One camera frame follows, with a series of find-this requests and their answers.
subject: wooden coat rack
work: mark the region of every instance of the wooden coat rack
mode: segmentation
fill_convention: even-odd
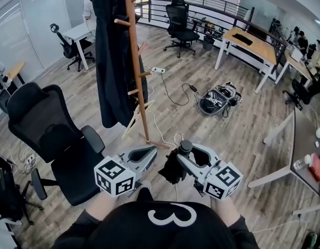
[[[136,26],[135,26],[135,10],[134,10],[134,2],[136,0],[125,0],[127,16],[129,21],[123,21],[120,19],[115,19],[114,22],[116,24],[125,25],[129,27],[129,35],[130,35],[130,45],[131,45],[131,53],[132,53],[132,62],[133,62],[133,71],[134,71],[134,78],[136,89],[129,91],[128,95],[133,95],[135,93],[138,94],[138,111],[140,111],[141,118],[143,121],[144,131],[145,131],[145,138],[147,143],[152,143],[159,146],[164,146],[159,143],[152,142],[149,138],[148,133],[148,125],[147,125],[147,118],[146,118],[146,110],[145,110],[145,103],[144,103],[144,95],[142,89],[141,78],[145,76],[151,75],[150,72],[140,73],[140,64],[139,64],[139,56],[141,52],[144,50],[146,43],[142,43],[140,49],[138,50],[137,44],[137,33],[136,33]]]

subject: wooden desk top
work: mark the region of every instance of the wooden desk top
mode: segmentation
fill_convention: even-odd
[[[289,50],[285,50],[284,55],[289,64],[291,64],[295,69],[302,73],[307,79],[312,80],[309,71],[307,70],[303,62],[297,62],[295,59],[293,59],[290,55]]]
[[[25,65],[25,62],[19,62],[8,72],[7,76],[11,79],[14,79],[20,73],[24,65]]]
[[[242,42],[241,40],[232,37],[236,33],[245,36],[246,38],[250,39],[253,43],[251,45],[247,45],[246,43]],[[233,27],[232,29],[228,30],[224,35],[225,39],[232,41],[239,46],[244,47],[246,50],[255,53],[256,55],[260,56],[261,58],[267,60],[272,64],[276,64],[276,56],[274,47],[269,45],[268,43],[262,41],[261,39],[257,38],[256,36],[243,31],[238,27]]]

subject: table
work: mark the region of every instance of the table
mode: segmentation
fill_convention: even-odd
[[[7,76],[14,80],[16,77],[19,78],[20,82],[22,84],[25,84],[24,79],[21,77],[20,72],[22,70],[22,68],[24,67],[25,62],[19,62],[18,64],[16,64],[8,73]]]
[[[82,51],[82,48],[80,45],[80,40],[91,35],[94,31],[95,31],[95,27],[93,26],[87,27],[87,25],[83,23],[62,33],[64,37],[74,40],[76,42],[82,63],[84,64],[84,67],[86,70],[88,70],[88,65],[84,56],[84,52]]]
[[[252,41],[251,45],[247,45],[246,43],[242,42],[241,40],[236,39],[233,37],[236,33],[241,34],[245,36],[246,38],[250,39]],[[233,27],[232,29],[228,30],[224,35],[222,39],[222,45],[220,52],[217,57],[217,61],[215,64],[215,70],[218,69],[220,65],[220,61],[222,59],[223,51],[225,49],[226,43],[229,42],[228,49],[227,49],[227,55],[230,51],[230,43],[237,44],[239,47],[242,47],[246,51],[249,51],[253,54],[255,54],[257,57],[263,59],[263,66],[260,69],[260,73],[263,71],[263,69],[266,69],[265,75],[263,79],[261,80],[260,84],[255,90],[255,93],[258,93],[263,84],[266,82],[266,79],[270,76],[271,71],[273,70],[274,66],[276,65],[276,56],[275,56],[275,50],[274,47],[269,45],[268,43],[265,43],[263,40],[257,38],[256,36],[247,33],[243,31],[242,29],[238,27]]]
[[[306,65],[300,61],[300,62],[297,62],[295,59],[293,59],[290,55],[290,51],[289,50],[285,50],[284,52],[284,55],[285,55],[285,58],[286,58],[286,63],[284,65],[284,67],[282,68],[279,76],[277,77],[276,81],[275,81],[275,84],[277,84],[280,79],[282,78],[284,72],[286,71],[286,69],[288,68],[289,64],[292,65],[300,74],[302,74],[306,79],[306,83],[305,83],[305,87],[307,88],[307,86],[309,85],[309,83],[311,82],[312,78],[310,76],[310,73],[306,67]]]
[[[247,186],[249,188],[253,188],[269,183],[288,174],[293,174],[320,197],[320,185],[314,179],[312,173],[309,171],[309,168],[305,167],[298,171],[294,169],[295,161],[303,159],[305,155],[312,153],[320,155],[320,139],[318,139],[315,135],[316,127],[299,109],[295,108],[295,110],[279,126],[270,130],[268,136],[263,140],[263,142],[266,145],[270,145],[271,140],[276,137],[290,122],[293,123],[293,131],[289,163],[287,166],[263,178],[252,181]],[[319,142],[318,148],[315,146],[316,141]],[[293,215],[303,214],[318,209],[320,209],[320,205],[293,211]]]

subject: black sweatshirt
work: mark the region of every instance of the black sweatshirt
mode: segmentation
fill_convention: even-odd
[[[102,222],[86,211],[52,249],[79,248],[259,248],[245,219],[229,228],[209,207],[192,202],[131,202]]]

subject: trash bin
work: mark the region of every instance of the trash bin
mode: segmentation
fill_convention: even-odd
[[[212,49],[212,46],[214,44],[214,39],[210,36],[205,36],[203,38],[202,46],[206,51],[210,51]]]

